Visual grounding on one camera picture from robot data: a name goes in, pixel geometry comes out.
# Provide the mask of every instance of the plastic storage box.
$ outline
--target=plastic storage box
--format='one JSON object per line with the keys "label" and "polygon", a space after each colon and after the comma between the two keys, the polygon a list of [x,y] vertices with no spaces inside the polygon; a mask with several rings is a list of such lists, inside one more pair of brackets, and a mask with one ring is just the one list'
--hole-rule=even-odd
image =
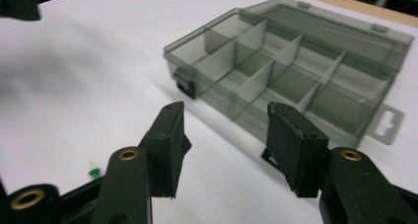
{"label": "plastic storage box", "polygon": [[302,112],[330,137],[356,147],[413,37],[295,0],[234,9],[168,45],[178,87],[260,140],[267,104]]}

